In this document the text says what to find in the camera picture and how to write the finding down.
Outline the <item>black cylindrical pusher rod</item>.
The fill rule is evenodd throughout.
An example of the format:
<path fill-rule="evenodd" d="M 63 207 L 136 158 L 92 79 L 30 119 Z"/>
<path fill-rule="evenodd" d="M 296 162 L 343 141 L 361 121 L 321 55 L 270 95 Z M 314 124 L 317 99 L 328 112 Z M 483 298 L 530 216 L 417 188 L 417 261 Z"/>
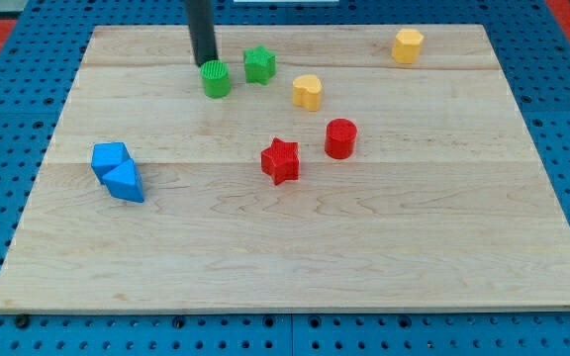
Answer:
<path fill-rule="evenodd" d="M 218 59 L 211 0 L 185 0 L 185 12 L 195 63 L 201 67 Z"/>

